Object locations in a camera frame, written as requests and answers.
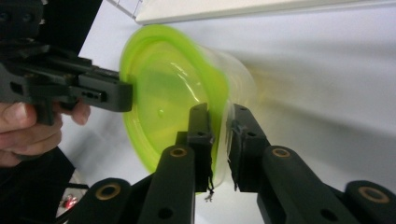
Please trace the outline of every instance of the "plastic lid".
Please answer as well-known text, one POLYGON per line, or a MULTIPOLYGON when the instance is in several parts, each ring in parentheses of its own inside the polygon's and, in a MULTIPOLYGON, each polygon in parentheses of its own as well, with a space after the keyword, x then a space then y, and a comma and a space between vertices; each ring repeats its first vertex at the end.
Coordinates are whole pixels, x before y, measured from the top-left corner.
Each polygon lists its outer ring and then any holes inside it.
POLYGON ((197 45, 171 27, 145 26, 126 44, 120 79, 134 88, 133 109, 124 113, 124 123, 150 172, 163 150, 175 144, 177 132, 188 130, 190 108, 201 103, 208 105, 215 135, 214 170, 228 81, 197 45))

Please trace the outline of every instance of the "round hole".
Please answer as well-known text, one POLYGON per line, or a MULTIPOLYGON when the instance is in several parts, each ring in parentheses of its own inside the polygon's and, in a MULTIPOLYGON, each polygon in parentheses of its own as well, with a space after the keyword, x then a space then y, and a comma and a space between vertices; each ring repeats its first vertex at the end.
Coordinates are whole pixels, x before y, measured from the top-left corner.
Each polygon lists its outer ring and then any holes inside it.
POLYGON ((170 208, 162 208, 158 212, 158 217, 161 219, 168 219, 173 216, 173 211, 170 208))
POLYGON ((187 155, 187 151, 184 148, 175 148, 171 151, 173 157, 184 157, 185 155, 187 155))
POLYGON ((33 21, 35 19, 35 16, 32 15, 31 13, 26 13, 23 15, 22 20, 24 22, 29 22, 29 21, 33 21))
POLYGON ((379 189, 374 189, 371 187, 360 187, 359 193, 365 199, 367 199, 373 203, 388 203, 389 202, 389 197, 379 189))
POLYGON ((121 192, 121 187, 118 183, 110 183, 103 185, 96 191, 96 198, 102 201, 112 199, 121 192))
POLYGON ((0 12, 0 21, 10 21, 11 16, 6 12, 0 12))
POLYGON ((335 222, 338 221, 338 217, 335 215, 334 212, 330 211, 329 209, 322 209, 320 210, 320 214, 329 221, 335 222))
POLYGON ((282 157, 282 158, 290 156, 290 153, 286 149, 283 149, 283 148, 275 148, 273 150, 273 154, 277 157, 282 157))

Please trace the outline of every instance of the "white backdrop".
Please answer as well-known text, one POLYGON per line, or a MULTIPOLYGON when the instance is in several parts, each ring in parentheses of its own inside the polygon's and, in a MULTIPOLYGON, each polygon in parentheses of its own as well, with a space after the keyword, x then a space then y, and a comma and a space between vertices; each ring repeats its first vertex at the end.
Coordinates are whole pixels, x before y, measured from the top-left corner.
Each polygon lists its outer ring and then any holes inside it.
MULTIPOLYGON (((273 145, 296 150, 323 182, 351 180, 396 192, 396 7, 254 14, 170 25, 198 44, 231 53, 256 80, 251 108, 273 145)), ((104 2, 81 56, 118 70, 140 26, 104 2)), ((121 114, 93 109, 86 127, 65 119, 60 147, 86 181, 147 175, 121 114)), ((196 223, 262 223, 255 194, 229 177, 213 203, 196 199, 196 223)))

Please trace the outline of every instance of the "translucent plastic cup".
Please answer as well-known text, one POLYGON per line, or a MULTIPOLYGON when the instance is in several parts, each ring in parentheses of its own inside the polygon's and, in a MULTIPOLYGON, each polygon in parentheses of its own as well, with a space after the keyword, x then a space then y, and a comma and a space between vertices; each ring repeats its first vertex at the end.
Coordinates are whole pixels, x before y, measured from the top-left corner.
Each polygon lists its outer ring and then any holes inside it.
POLYGON ((191 107, 207 103, 215 141, 214 184, 223 178, 232 104, 251 105, 257 91, 244 65, 234 57, 203 48, 180 31, 149 25, 138 30, 122 53, 120 79, 133 85, 133 109, 124 123, 134 150, 154 172, 164 149, 186 132, 191 107))

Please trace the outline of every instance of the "finger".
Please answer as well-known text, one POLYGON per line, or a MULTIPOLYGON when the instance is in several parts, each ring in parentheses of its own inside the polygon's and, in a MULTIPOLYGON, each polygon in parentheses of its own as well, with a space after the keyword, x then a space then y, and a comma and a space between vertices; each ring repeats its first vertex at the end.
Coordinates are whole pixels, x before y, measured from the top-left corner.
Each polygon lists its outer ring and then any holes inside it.
POLYGON ((91 114, 91 108, 88 105, 78 102, 72 111, 72 119, 79 125, 84 125, 91 114))
POLYGON ((0 151, 0 167, 13 167, 20 163, 12 152, 0 151))
POLYGON ((61 107, 61 104, 59 102, 53 104, 53 111, 63 113, 66 115, 70 115, 72 117, 72 120, 79 124, 79 125, 84 125, 88 121, 88 117, 91 114, 91 108, 89 105, 85 105, 81 101, 76 103, 74 106, 73 110, 67 110, 61 107))
POLYGON ((60 131, 63 126, 62 116, 54 114, 54 124, 51 126, 36 124, 33 127, 13 132, 0 133, 0 149, 18 147, 22 150, 33 143, 49 138, 60 131))
POLYGON ((0 103, 0 133, 35 125, 36 113, 32 105, 0 103))
POLYGON ((62 132, 59 131, 47 139, 35 142, 27 147, 14 147, 11 151, 18 155, 34 156, 46 153, 58 146, 62 140, 62 132))

